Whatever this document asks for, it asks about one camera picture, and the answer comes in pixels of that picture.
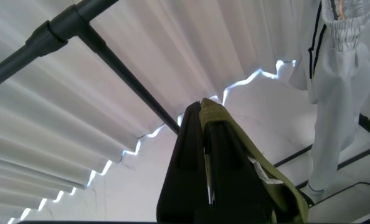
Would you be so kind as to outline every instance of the white tag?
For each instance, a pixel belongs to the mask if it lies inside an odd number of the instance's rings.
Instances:
[[[262,179],[267,184],[283,184],[283,181],[277,180],[277,179],[271,179],[268,177],[268,175],[265,173],[264,169],[262,168],[261,164],[256,161],[255,159],[249,157],[249,161],[253,163],[254,169],[259,176],[260,179]]]

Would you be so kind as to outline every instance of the hanging clothes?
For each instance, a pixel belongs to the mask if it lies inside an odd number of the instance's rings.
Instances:
[[[334,180],[339,154],[354,140],[370,92],[369,52],[359,41],[370,18],[370,0],[340,2],[303,2],[301,59],[290,79],[293,87],[308,90],[310,103],[318,106],[309,179],[317,191]]]
[[[261,169],[267,175],[269,180],[278,180],[279,183],[272,184],[268,181],[263,181],[263,186],[268,192],[272,201],[277,208],[272,213],[271,223],[276,222],[292,222],[306,223],[308,219],[308,205],[299,193],[295,186],[257,149],[255,144],[249,139],[242,128],[235,122],[224,106],[209,100],[203,99],[201,102],[201,110],[199,112],[202,130],[206,128],[206,124],[215,121],[228,121],[232,126],[236,136],[241,143],[247,148],[247,154],[251,161],[257,161]]]

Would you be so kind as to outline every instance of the drying rack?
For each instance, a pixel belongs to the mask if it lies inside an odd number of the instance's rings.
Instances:
[[[153,95],[136,79],[124,63],[107,46],[104,39],[92,28],[90,21],[108,9],[118,0],[83,0],[69,6],[51,21],[41,24],[26,40],[26,44],[0,63],[0,84],[37,57],[42,57],[64,47],[70,38],[79,37],[94,51],[152,110],[167,126],[178,134],[179,126],[169,113],[157,102]],[[370,120],[359,115],[359,125],[370,133]],[[279,167],[308,152],[312,145],[298,151],[275,164]],[[339,164],[341,169],[370,155],[370,149]],[[300,189],[307,181],[297,185]]]

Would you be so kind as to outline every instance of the white fabric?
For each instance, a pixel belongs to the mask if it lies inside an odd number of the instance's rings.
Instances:
[[[0,61],[77,2],[0,0]],[[277,60],[295,59],[292,7],[290,0],[121,0],[91,25],[177,119],[203,97],[222,100],[225,87],[257,69],[275,74]],[[161,124],[97,55],[70,39],[0,85],[6,216],[17,218],[43,198],[86,188],[95,171],[135,151],[138,138]]]
[[[290,79],[295,88],[308,90],[310,103],[318,105],[312,148],[313,172],[309,179],[314,190],[325,189],[332,183],[340,151],[352,143],[361,107],[370,92],[369,52],[359,41],[370,17],[370,0],[344,0],[343,21],[333,14],[339,13],[339,1],[322,0],[312,66],[324,24],[327,28],[310,80],[308,49],[313,40],[320,2],[304,3],[303,24],[299,30],[300,37],[303,37],[300,39],[301,60]]]

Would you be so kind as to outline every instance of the olive green garment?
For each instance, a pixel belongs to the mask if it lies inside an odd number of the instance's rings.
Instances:
[[[283,181],[283,184],[266,184],[263,181],[264,187],[271,196],[272,200],[277,204],[277,207],[282,212],[286,213],[289,210],[289,206],[297,205],[298,215],[294,216],[293,221],[295,223],[306,223],[308,218],[308,205],[301,194],[297,191],[296,187],[281,172],[279,172],[278,169],[269,163],[269,161],[262,155],[262,153],[257,149],[254,143],[249,139],[246,133],[242,130],[242,128],[240,128],[240,126],[234,121],[234,119],[222,105],[207,98],[202,100],[201,105],[199,118],[202,129],[204,129],[206,123],[211,121],[228,121],[238,138],[248,149],[248,156],[259,161],[270,178]],[[294,197],[289,198],[288,196],[285,199],[285,196],[281,193],[283,192],[284,187],[286,187],[291,192],[290,195],[293,194]],[[276,219],[276,215],[274,213],[272,214],[272,217],[272,223],[276,223],[277,221],[281,222],[280,220]]]

